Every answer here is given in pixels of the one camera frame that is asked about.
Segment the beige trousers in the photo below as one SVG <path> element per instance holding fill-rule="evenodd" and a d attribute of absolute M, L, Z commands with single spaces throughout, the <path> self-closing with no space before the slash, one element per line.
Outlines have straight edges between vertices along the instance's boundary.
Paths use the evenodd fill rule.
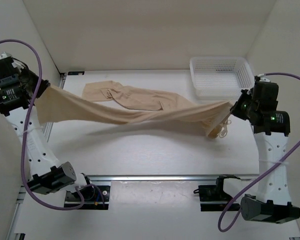
<path fill-rule="evenodd" d="M 227 135 L 233 107 L 229 101 L 197 104 L 174 92 L 111 80 L 87 83 L 81 96 L 52 85 L 34 104 L 41 124 L 72 120 L 114 125 L 181 121 L 199 123 L 211 139 Z"/>

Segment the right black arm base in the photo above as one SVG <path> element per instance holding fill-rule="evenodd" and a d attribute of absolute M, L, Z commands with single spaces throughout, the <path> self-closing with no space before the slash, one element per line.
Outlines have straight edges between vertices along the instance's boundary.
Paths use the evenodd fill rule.
<path fill-rule="evenodd" d="M 216 179 L 214 185 L 199 185 L 193 191 L 194 194 L 199 195 L 201 212 L 222 212 L 224 210 L 232 199 L 231 195 L 223 190 L 226 179 L 242 181 L 235 175 L 222 174 Z"/>

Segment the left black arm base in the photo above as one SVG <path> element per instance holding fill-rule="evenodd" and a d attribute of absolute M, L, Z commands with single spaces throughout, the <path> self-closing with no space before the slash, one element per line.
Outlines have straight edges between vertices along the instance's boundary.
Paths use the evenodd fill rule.
<path fill-rule="evenodd" d="M 111 184 L 110 182 L 94 181 L 89 176 L 84 176 L 87 184 L 94 184 L 85 189 L 81 189 L 80 192 L 84 198 L 84 204 L 80 210 L 108 210 L 110 195 L 111 195 Z M 76 207 L 81 203 L 81 199 L 78 193 L 66 192 L 64 199 L 64 207 Z"/>

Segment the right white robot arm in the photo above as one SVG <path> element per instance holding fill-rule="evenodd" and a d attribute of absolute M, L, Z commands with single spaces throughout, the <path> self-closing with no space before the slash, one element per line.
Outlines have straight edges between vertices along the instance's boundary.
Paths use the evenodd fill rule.
<path fill-rule="evenodd" d="M 258 150 L 259 177 L 244 186 L 237 177 L 226 177 L 215 186 L 220 200 L 230 196 L 225 211 L 239 202 L 239 215 L 246 221 L 283 224 L 300 217 L 300 208 L 293 206 L 288 190 L 285 156 L 290 134 L 290 117 L 277 110 L 279 86 L 273 82 L 257 81 L 251 90 L 242 94 L 231 108 L 231 114 L 248 120 Z M 256 193 L 248 189 L 257 185 Z"/>

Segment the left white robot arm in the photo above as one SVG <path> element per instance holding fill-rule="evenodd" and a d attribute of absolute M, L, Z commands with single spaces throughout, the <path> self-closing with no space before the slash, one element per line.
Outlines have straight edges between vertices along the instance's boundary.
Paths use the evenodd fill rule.
<path fill-rule="evenodd" d="M 69 162 L 61 163 L 50 146 L 38 121 L 37 109 L 31 109 L 25 122 L 38 76 L 23 62 L 7 53 L 0 55 L 0 113 L 12 125 L 20 140 L 27 134 L 25 162 L 30 176 L 26 178 L 30 190 L 47 195 L 59 190 L 75 192 L 83 200 L 90 200 L 95 188 L 84 174 L 77 174 Z"/>

